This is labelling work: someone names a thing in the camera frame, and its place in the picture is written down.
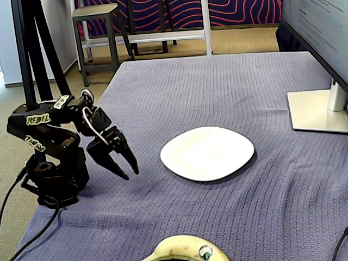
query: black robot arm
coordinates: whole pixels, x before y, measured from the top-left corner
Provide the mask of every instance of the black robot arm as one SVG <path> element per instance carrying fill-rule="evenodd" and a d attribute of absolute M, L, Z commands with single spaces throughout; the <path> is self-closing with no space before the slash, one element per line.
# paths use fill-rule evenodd
<path fill-rule="evenodd" d="M 36 150 L 59 159 L 56 166 L 50 162 L 39 162 L 33 155 L 27 163 L 27 176 L 22 186 L 39 195 L 39 203 L 55 207 L 54 202 L 40 195 L 50 195 L 62 204 L 76 202 L 76 193 L 82 190 L 88 179 L 85 154 L 79 147 L 80 136 L 71 130 L 60 128 L 60 124 L 73 122 L 84 136 L 94 136 L 87 151 L 100 166 L 123 179 L 129 177 L 114 162 L 109 153 L 115 151 L 129 162 L 136 174 L 137 160 L 127 144 L 124 134 L 115 126 L 102 108 L 93 106 L 94 96 L 83 90 L 80 98 L 62 95 L 56 101 L 34 105 L 23 104 L 15 109 L 8 119 L 7 131 L 24 140 Z M 28 184 L 31 180 L 37 187 Z"/>

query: beige floor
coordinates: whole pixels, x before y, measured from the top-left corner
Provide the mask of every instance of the beige floor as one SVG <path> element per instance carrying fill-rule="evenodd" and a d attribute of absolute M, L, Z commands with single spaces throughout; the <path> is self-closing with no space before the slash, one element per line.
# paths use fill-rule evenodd
<path fill-rule="evenodd" d="M 213 31 L 214 54 L 249 53 L 249 52 L 277 52 L 275 28 L 253 28 Z M 144 43 L 139 45 L 141 53 L 161 51 L 161 43 Z M 93 49 L 95 62 L 105 61 L 108 58 L 108 49 L 99 47 Z M 181 57 L 205 54 L 205 43 L 201 40 L 179 41 L 177 46 L 172 43 L 168 54 L 148 54 L 137 59 L 154 59 L 167 57 Z M 119 48 L 121 59 L 126 59 L 126 50 Z M 89 89 L 97 100 L 110 82 L 111 72 L 94 73 L 89 77 Z M 81 75 L 75 67 L 67 76 L 70 88 L 74 95 L 84 88 Z M 59 97 L 56 84 L 52 84 L 54 97 Z M 33 153 L 31 147 L 22 140 L 6 133 L 7 118 L 11 111 L 19 104 L 24 103 L 22 87 L 6 89 L 3 79 L 0 79 L 0 202 L 21 169 L 24 161 Z M 0 260 L 8 260 L 14 253 L 23 232 L 37 207 L 36 196 L 17 186 L 11 194 L 4 211 L 0 234 Z"/>

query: patterned wall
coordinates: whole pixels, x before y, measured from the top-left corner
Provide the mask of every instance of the patterned wall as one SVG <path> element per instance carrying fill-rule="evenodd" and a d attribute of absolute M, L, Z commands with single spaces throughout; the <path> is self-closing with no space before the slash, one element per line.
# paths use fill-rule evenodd
<path fill-rule="evenodd" d="M 159 0 L 132 0 L 137 31 L 151 31 L 160 28 L 158 16 Z M 127 0 L 84 0 L 85 5 L 118 3 L 121 14 L 127 23 Z M 175 28 L 202 27 L 202 13 L 199 0 L 170 0 L 171 13 Z M 212 26 L 235 24 L 277 23 L 281 18 L 281 0 L 209 0 L 210 21 Z M 166 25 L 169 28 L 167 10 Z M 120 32 L 116 20 L 115 31 Z M 105 35 L 103 20 L 88 22 L 92 36 Z"/>

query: power cord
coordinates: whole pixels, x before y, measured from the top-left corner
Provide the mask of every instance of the power cord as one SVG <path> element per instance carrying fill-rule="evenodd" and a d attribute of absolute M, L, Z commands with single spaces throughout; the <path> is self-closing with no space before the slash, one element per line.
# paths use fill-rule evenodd
<path fill-rule="evenodd" d="M 52 215 L 52 217 L 50 218 L 50 220 L 47 222 L 47 224 L 44 226 L 44 228 L 42 230 L 39 231 L 38 234 L 36 234 L 36 236 L 34 236 L 32 239 L 30 239 L 30 241 L 28 241 L 24 246 L 22 246 L 12 257 L 9 261 L 14 261 L 23 251 L 24 249 L 26 249 L 32 242 L 34 242 L 36 239 L 38 239 L 48 228 L 49 226 L 52 224 L 52 222 L 54 221 L 55 217 L 58 215 L 59 212 L 59 201 L 51 196 L 45 195 L 45 197 L 48 197 L 52 200 L 54 200 L 57 204 L 55 211 Z"/>
<path fill-rule="evenodd" d="M 22 180 L 22 178 L 25 176 L 26 173 L 27 173 L 27 168 L 26 167 L 22 168 L 22 170 L 18 174 L 16 180 L 11 185 L 10 189 L 7 191 L 7 194 L 6 194 L 5 199 L 4 199 L 3 203 L 2 203 L 1 211 L 0 211 L 0 227 L 1 227 L 1 219 L 2 219 L 2 215 L 4 213 L 6 202 L 7 202 L 8 198 L 9 198 L 12 190 L 15 188 L 15 186 L 18 184 L 18 182 Z"/>
<path fill-rule="evenodd" d="M 19 182 L 20 180 L 17 180 L 14 181 L 14 183 L 11 185 L 9 191 L 7 191 L 7 194 L 5 196 L 5 199 L 4 199 L 4 202 L 2 203 L 2 206 L 1 206 L 1 211 L 0 211 L 0 227 L 1 227 L 1 219 L 2 219 L 2 214 L 4 213 L 4 208 L 5 208 L 5 205 L 6 205 L 6 201 L 7 199 L 9 198 L 12 190 L 15 188 L 15 186 L 17 185 L 17 183 Z"/>
<path fill-rule="evenodd" d="M 27 173 L 27 169 L 24 167 L 21 172 L 18 174 L 16 181 L 11 185 L 10 189 L 8 190 L 4 202 L 2 203 L 1 206 L 1 211 L 0 211 L 0 225 L 1 225 L 1 219 L 2 219 L 2 215 L 4 212 L 4 208 L 7 202 L 7 199 L 9 198 L 13 188 L 18 184 L 19 181 L 21 181 L 21 179 L 25 176 L 25 174 Z M 52 215 L 52 217 L 50 218 L 50 220 L 46 223 L 46 225 L 44 226 L 44 228 L 42 230 L 39 231 L 38 234 L 36 234 L 36 236 L 34 236 L 32 239 L 30 239 L 30 241 L 28 241 L 25 245 L 23 245 L 12 257 L 9 261 L 14 261 L 31 243 L 33 243 L 36 239 L 38 239 L 48 228 L 49 226 L 52 224 L 52 222 L 54 221 L 54 219 L 57 217 L 58 213 L 59 213 L 59 201 L 51 196 L 45 195 L 46 198 L 50 198 L 51 200 L 56 202 L 56 208 L 55 211 Z"/>
<path fill-rule="evenodd" d="M 336 257 L 337 257 L 339 248 L 341 247 L 341 244 L 342 244 L 343 240 L 345 239 L 345 237 L 346 237 L 347 235 L 348 235 L 348 227 L 344 230 L 344 233 L 343 233 L 342 237 L 338 240 L 338 243 L 337 243 L 335 252 L 334 252 L 333 257 L 332 257 L 332 261 L 335 261 L 335 260 L 336 260 Z"/>

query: white plate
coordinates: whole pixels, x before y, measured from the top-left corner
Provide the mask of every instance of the white plate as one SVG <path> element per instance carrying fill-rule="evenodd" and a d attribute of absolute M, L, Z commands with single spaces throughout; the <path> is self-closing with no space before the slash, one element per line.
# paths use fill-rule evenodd
<path fill-rule="evenodd" d="M 254 145 L 229 129 L 201 127 L 169 141 L 161 150 L 163 164 L 181 177 L 214 181 L 243 167 L 253 156 Z"/>

